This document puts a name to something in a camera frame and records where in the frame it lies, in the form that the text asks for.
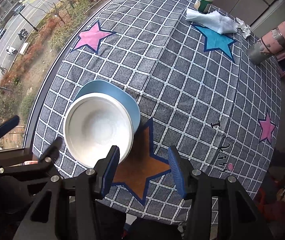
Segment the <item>pink grey thermos bottle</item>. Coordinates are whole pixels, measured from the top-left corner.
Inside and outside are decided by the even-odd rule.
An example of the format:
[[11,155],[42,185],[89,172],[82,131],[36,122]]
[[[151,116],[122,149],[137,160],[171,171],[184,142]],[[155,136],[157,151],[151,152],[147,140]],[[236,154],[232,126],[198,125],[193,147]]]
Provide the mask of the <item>pink grey thermos bottle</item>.
[[285,21],[247,49],[249,60],[258,65],[285,49]]

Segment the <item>grey checked star tablecloth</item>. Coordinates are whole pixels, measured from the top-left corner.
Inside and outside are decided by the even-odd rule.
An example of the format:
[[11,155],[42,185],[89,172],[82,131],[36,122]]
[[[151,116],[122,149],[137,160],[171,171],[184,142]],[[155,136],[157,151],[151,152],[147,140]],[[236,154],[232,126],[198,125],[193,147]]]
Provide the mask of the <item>grey checked star tablecloth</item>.
[[32,150],[41,155],[63,134],[64,116],[78,91],[105,80],[131,95],[140,123],[153,137],[148,158],[162,165],[168,147],[206,174],[235,176],[254,197],[269,167],[280,120],[275,59],[256,66],[247,48],[257,41],[231,34],[216,49],[202,27],[185,17],[195,0],[111,0],[82,29],[99,22],[112,35],[98,52],[69,42],[42,87]]

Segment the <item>crumpled white tissue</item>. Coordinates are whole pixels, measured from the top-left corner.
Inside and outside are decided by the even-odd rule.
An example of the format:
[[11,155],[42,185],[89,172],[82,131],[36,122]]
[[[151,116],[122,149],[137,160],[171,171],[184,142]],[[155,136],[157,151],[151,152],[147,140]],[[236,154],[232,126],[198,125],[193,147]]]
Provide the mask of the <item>crumpled white tissue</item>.
[[251,35],[251,28],[243,20],[236,18],[237,28],[241,30],[244,39],[247,39]]

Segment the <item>large white bowl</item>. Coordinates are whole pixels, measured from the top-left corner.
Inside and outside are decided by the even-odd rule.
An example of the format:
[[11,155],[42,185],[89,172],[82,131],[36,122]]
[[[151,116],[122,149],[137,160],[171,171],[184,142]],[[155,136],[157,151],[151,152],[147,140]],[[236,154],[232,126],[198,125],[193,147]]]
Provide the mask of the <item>large white bowl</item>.
[[128,156],[134,139],[133,124],[125,107],[112,96],[90,93],[69,107],[63,125],[64,141],[71,155],[93,168],[112,146],[120,149],[119,163]]

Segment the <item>blue square plate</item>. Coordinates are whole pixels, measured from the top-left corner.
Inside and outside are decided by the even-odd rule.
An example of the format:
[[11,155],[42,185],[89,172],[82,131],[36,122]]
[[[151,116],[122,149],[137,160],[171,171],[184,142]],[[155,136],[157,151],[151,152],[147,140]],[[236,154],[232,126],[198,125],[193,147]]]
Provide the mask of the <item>blue square plate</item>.
[[134,133],[138,130],[140,124],[140,110],[135,99],[121,90],[119,87],[104,80],[93,80],[86,83],[77,93],[74,101],[90,93],[103,93],[113,97],[120,102],[127,110],[133,124]]

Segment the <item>white cloth rag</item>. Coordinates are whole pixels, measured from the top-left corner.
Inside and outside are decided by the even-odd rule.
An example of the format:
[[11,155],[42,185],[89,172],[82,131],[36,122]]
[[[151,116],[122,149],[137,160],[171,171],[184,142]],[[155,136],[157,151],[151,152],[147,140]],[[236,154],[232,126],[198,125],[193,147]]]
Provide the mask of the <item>white cloth rag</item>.
[[187,9],[186,20],[201,24],[219,34],[237,33],[238,23],[221,15],[218,11],[202,14],[196,10]]

